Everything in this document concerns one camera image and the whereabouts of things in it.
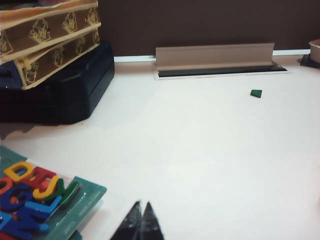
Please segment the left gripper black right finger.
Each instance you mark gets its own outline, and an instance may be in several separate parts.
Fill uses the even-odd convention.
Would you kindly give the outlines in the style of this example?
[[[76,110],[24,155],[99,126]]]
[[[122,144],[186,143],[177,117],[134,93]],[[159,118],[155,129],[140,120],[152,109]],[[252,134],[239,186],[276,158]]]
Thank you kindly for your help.
[[[146,204],[139,229],[140,240],[164,240],[158,218],[150,202]]]

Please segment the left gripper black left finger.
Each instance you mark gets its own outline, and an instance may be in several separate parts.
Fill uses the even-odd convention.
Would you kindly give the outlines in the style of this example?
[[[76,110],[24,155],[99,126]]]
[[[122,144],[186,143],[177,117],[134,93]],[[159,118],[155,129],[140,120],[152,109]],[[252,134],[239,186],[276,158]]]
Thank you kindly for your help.
[[[136,201],[118,226],[111,240],[139,240],[142,223],[141,202]]]

